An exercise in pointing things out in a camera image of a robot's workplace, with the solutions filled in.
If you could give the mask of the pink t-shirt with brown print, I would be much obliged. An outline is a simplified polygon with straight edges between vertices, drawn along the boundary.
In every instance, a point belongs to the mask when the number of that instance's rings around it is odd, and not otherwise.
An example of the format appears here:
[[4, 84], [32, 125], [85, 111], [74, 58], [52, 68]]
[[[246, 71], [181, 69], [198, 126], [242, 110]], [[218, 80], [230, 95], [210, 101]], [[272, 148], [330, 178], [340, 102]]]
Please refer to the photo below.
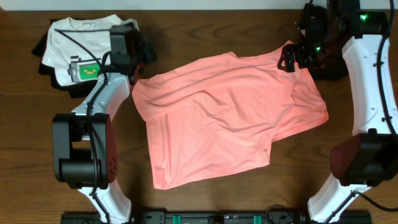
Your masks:
[[328, 120], [309, 71], [279, 70], [281, 53], [227, 52], [135, 84], [132, 98], [146, 123], [154, 188], [268, 166], [273, 142]]

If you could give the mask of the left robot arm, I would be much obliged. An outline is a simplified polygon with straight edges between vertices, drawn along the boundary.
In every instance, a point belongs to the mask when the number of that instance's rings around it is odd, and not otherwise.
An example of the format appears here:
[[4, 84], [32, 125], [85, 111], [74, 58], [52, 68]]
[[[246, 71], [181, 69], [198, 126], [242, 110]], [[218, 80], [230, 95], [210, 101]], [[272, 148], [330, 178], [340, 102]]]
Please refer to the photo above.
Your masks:
[[110, 51], [99, 65], [95, 87], [71, 113], [52, 120], [55, 178], [85, 195], [95, 213], [64, 213], [61, 223], [134, 223], [132, 202], [122, 192], [116, 176], [118, 152], [112, 120], [130, 96], [135, 76], [144, 61], [143, 38], [136, 25], [108, 29]]

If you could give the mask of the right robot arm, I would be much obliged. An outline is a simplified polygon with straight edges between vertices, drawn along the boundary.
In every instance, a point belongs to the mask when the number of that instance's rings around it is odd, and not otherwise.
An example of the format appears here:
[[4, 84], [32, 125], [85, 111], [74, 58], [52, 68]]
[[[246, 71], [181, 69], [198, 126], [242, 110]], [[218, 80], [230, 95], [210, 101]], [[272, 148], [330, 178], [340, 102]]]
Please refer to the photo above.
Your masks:
[[349, 76], [353, 135], [335, 146], [331, 173], [296, 223], [371, 223], [348, 211], [358, 197], [397, 175], [397, 105], [389, 69], [394, 12], [365, 11], [359, 1], [308, 2], [296, 23], [300, 41], [282, 48], [279, 70], [308, 69], [313, 77]]

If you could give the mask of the black crumpled garment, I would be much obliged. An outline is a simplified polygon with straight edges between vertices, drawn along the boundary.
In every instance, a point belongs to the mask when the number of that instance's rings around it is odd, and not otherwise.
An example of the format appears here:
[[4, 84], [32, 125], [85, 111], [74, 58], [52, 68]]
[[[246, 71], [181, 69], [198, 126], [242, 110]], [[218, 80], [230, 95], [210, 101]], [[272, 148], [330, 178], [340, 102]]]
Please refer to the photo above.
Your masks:
[[339, 1], [327, 1], [326, 7], [310, 2], [303, 12], [304, 39], [310, 49], [310, 72], [314, 80], [339, 80], [348, 75], [341, 50], [347, 21], [341, 18]]

